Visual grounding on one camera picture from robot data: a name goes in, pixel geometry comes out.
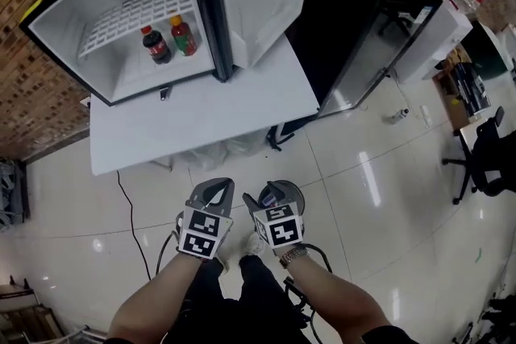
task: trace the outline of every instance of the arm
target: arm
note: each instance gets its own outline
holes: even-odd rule
[[[275,253],[281,257],[290,249],[292,246],[277,248]],[[287,270],[344,344],[355,344],[372,329],[390,325],[378,303],[366,291],[334,276],[310,257],[296,258]]]
[[[201,260],[179,253],[161,272],[122,304],[108,338],[133,344],[159,344],[175,322]]]

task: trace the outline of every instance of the black pants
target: black pants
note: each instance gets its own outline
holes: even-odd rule
[[[264,339],[281,342],[285,339],[281,336],[288,337],[290,342],[309,342],[300,330],[302,323],[292,302],[261,259],[255,255],[244,256],[239,265],[243,286],[238,301],[224,299],[218,283],[223,266],[217,259],[201,265],[169,333],[170,342],[174,339],[177,342],[212,341],[221,325],[228,322],[231,324],[225,329],[224,342],[242,342],[242,335],[247,342],[264,342]],[[234,333],[234,340],[227,336],[229,332]]]

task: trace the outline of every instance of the bottle label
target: bottle label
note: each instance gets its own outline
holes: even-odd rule
[[[164,40],[161,40],[156,46],[148,48],[148,52],[151,56],[159,55],[167,49],[167,44]]]
[[[186,48],[188,47],[188,35],[174,36],[177,48],[183,55],[186,55]]]

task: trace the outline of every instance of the desk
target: desk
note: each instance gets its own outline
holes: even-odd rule
[[[227,83],[202,77],[109,107],[91,98],[94,175],[316,114],[318,102],[283,35],[254,68]]]

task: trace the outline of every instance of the wristwatch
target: wristwatch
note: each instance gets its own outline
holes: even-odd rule
[[[302,257],[304,255],[308,255],[308,250],[305,247],[297,245],[294,249],[290,250],[280,258],[280,264],[283,268],[287,268],[287,266],[297,257]]]

